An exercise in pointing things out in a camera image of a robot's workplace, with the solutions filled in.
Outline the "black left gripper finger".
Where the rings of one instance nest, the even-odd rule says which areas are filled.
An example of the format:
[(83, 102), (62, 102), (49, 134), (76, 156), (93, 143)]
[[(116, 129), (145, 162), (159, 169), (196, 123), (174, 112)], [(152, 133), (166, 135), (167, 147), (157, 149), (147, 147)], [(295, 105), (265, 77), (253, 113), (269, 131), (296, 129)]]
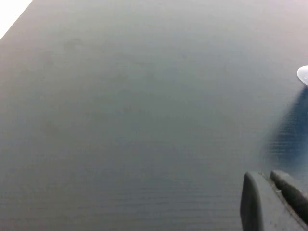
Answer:
[(281, 170), (246, 172), (240, 217), (244, 231), (306, 231), (308, 189)]

